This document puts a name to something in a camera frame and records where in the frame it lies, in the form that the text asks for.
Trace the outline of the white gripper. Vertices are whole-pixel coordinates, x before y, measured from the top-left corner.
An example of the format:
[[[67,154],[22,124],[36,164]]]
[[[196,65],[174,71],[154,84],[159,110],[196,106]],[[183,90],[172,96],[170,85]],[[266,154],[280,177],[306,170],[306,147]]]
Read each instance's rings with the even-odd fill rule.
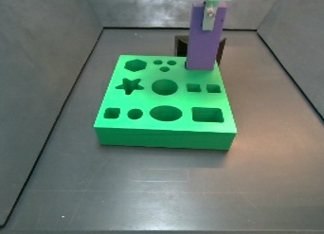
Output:
[[[232,1],[232,0],[207,0],[204,6],[204,17],[203,17],[203,29],[206,31],[214,30],[214,23],[216,17],[216,11],[220,1]]]

